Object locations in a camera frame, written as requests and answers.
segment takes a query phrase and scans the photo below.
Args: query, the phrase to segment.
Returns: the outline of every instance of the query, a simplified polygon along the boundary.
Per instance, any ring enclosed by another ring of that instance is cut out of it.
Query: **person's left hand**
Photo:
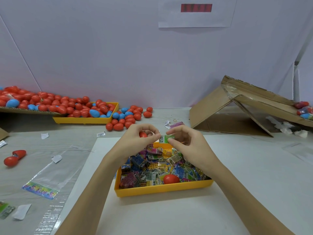
[[[145,132],[147,138],[140,138],[139,133]],[[157,128],[152,124],[132,124],[119,141],[113,146],[117,157],[122,161],[127,161],[127,158],[133,156],[143,150],[148,144],[152,144],[161,137]]]

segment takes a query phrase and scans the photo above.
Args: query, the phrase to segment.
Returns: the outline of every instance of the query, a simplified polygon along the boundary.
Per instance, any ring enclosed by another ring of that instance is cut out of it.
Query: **forearm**
[[[293,234],[221,163],[212,178],[221,188],[250,234]]]
[[[96,233],[114,174],[120,166],[114,158],[114,151],[106,154],[56,235]]]

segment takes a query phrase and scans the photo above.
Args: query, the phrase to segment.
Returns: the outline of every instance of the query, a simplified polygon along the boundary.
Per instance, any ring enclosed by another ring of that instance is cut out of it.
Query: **red rectangle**
[[[211,12],[212,4],[182,4],[180,12]]]

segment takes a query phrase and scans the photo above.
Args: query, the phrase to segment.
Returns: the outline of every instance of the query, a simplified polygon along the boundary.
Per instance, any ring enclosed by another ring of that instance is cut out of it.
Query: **human hand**
[[[217,167],[221,162],[199,131],[180,125],[171,128],[166,134],[175,136],[175,139],[167,139],[168,142],[180,151],[188,162],[201,169],[207,176],[211,177],[218,171]]]
[[[140,132],[145,132],[148,137],[140,138]],[[119,159],[126,162],[128,157],[137,154],[148,144],[154,143],[160,137],[159,130],[152,124],[132,124],[113,146],[112,150]]]

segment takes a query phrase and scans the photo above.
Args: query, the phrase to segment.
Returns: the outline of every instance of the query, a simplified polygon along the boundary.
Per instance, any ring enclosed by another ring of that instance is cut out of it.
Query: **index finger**
[[[186,125],[180,125],[174,128],[171,128],[169,131],[166,132],[167,135],[169,134],[174,134],[174,133],[178,133],[178,132],[183,132],[183,133],[187,133],[189,135],[192,135],[194,133],[194,129],[186,126]]]
[[[154,127],[152,124],[137,124],[139,130],[150,130],[151,132],[158,134],[160,131]]]

